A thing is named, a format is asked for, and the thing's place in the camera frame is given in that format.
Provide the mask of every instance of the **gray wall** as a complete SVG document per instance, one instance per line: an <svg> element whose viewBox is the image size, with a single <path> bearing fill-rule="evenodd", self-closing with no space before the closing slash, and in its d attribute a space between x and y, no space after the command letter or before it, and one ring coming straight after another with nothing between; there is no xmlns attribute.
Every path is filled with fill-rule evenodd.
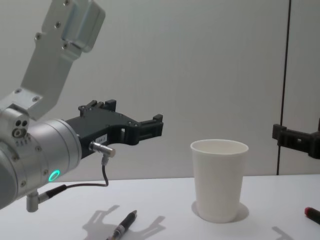
<svg viewBox="0 0 320 240"><path fill-rule="evenodd" d="M292 1L283 125L314 133L320 118L320 1ZM281 148L280 174L319 174L320 160Z"/></svg>
<svg viewBox="0 0 320 240"><path fill-rule="evenodd" d="M276 174L271 135L281 114L288 0L97 2L107 16L96 45L74 63L43 120L73 118L93 99L116 99L119 112L139 121L163 114L162 137L113 146L111 179L190 177L189 145L207 138L248 144L247 175ZM0 2L0 96L20 84L49 5ZM61 180L101 179L100 160L84 159Z"/></svg>

